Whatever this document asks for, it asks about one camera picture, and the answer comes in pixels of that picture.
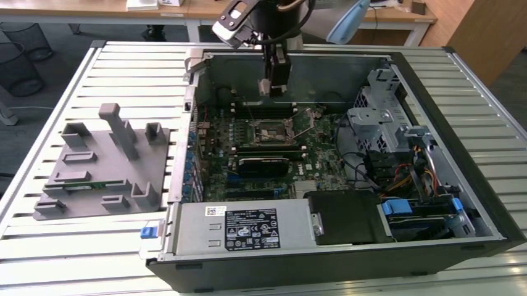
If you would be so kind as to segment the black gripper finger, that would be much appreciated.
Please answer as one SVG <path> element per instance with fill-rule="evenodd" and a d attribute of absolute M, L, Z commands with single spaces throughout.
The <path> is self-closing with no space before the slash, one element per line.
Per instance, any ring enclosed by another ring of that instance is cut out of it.
<path fill-rule="evenodd" d="M 269 66 L 269 97 L 280 97 L 286 91 L 290 61 L 282 49 L 274 49 Z"/>
<path fill-rule="evenodd" d="M 274 45 L 268 44 L 261 46 L 262 50 L 262 62 L 264 62 L 264 78 L 270 80 L 270 69 L 272 69 L 272 55 L 274 53 Z"/>

